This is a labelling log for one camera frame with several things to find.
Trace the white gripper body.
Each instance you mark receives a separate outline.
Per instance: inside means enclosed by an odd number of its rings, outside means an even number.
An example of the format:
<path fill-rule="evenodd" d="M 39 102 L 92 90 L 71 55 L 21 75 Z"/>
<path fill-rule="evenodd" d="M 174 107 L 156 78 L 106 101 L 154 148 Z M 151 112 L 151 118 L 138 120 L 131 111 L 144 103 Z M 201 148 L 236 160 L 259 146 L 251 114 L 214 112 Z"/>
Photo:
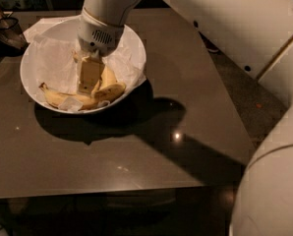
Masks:
<path fill-rule="evenodd" d="M 78 40 L 83 51 L 99 51 L 100 55 L 109 55 L 120 41 L 124 27 L 112 26 L 99 21 L 82 9 L 79 26 Z"/>

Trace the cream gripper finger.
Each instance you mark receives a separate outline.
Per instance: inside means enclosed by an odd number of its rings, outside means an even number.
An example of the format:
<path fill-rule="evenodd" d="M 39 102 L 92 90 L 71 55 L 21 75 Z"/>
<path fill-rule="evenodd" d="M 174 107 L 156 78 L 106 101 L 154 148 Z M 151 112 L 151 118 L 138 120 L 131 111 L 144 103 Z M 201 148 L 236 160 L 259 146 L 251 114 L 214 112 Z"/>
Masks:
<path fill-rule="evenodd" d="M 100 76 L 104 64 L 97 59 L 92 59 L 90 56 L 82 57 L 78 61 L 78 91 L 80 93 L 91 93 L 94 86 L 100 80 Z"/>

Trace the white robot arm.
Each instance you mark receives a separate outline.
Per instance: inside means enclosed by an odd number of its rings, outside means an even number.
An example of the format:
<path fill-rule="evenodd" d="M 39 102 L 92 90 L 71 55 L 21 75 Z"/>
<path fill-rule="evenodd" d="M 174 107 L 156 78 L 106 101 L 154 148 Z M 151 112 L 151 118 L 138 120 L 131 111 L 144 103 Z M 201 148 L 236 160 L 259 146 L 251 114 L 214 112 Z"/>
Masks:
<path fill-rule="evenodd" d="M 79 38 L 87 49 L 114 35 L 141 0 L 84 0 Z M 285 111 L 247 164 L 229 236 L 293 236 L 293 0 L 162 0 L 209 38 Z"/>

